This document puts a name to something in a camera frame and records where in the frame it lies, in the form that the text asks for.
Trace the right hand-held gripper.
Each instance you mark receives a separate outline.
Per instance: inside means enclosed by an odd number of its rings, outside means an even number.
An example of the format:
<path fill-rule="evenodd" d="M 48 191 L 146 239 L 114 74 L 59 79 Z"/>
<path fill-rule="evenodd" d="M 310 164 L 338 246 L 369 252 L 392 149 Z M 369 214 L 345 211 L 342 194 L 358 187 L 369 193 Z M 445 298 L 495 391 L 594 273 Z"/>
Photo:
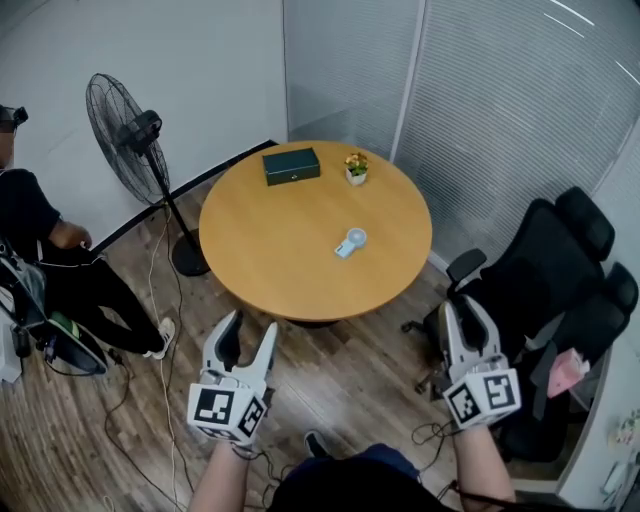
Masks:
<path fill-rule="evenodd" d="M 515 368 L 501 354 L 497 325 L 475 299 L 463 295 L 460 320 L 453 303 L 439 310 L 441 351 L 452 384 L 443 398 L 459 430 L 489 426 L 521 407 Z M 469 355 L 482 360 L 469 369 Z"/>

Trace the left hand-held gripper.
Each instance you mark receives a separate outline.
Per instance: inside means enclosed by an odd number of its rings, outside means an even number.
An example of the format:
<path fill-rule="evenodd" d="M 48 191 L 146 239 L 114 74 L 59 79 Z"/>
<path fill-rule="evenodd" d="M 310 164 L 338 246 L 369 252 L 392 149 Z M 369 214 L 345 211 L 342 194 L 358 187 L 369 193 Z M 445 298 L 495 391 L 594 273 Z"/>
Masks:
<path fill-rule="evenodd" d="M 243 313 L 234 310 L 214 327 L 203 346 L 203 372 L 189 389 L 187 423 L 217 440 L 238 446 L 254 443 L 270 405 L 267 378 L 278 324 L 267 328 L 253 360 L 239 363 Z"/>

